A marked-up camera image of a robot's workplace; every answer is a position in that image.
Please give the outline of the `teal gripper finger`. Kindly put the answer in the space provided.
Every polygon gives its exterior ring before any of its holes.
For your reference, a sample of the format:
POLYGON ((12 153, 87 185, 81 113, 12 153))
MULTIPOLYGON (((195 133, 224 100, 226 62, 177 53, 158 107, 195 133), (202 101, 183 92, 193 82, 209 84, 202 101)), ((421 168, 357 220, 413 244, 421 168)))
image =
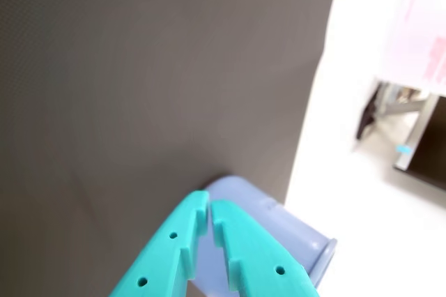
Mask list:
POLYGON ((154 233, 111 296, 185 296, 195 278, 199 238, 208 231, 209 194, 186 196, 154 233))
POLYGON ((230 291, 240 296, 318 296, 303 266, 241 207, 217 200, 210 208, 230 291))

